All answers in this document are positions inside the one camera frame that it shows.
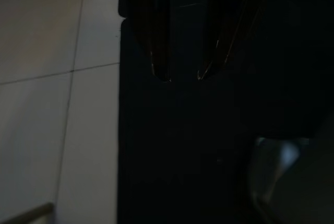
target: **reflective object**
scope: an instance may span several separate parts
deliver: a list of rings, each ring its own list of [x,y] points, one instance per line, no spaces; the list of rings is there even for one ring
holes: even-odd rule
[[[296,163],[306,138],[266,139],[258,138],[249,166],[248,186],[250,198],[267,223],[281,223],[269,207],[276,183]]]
[[[170,0],[126,0],[126,3],[127,17],[139,44],[151,59],[153,74],[162,81],[170,81]]]
[[[255,28],[264,0],[208,0],[204,28],[204,61],[198,71],[202,80],[225,67]]]

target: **tile floor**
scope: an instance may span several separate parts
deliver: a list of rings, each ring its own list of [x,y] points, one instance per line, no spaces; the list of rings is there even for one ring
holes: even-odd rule
[[[116,223],[118,0],[0,0],[0,222]]]

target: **black surface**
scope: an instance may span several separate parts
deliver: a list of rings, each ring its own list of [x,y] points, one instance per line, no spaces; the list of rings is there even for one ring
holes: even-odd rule
[[[252,222],[244,179],[255,136],[312,137],[332,111],[333,0],[268,0],[254,38],[202,82],[206,7],[183,2],[172,0],[171,83],[153,77],[122,23],[120,224]]]
[[[127,17],[125,0],[118,0],[118,14],[122,16],[123,18]]]

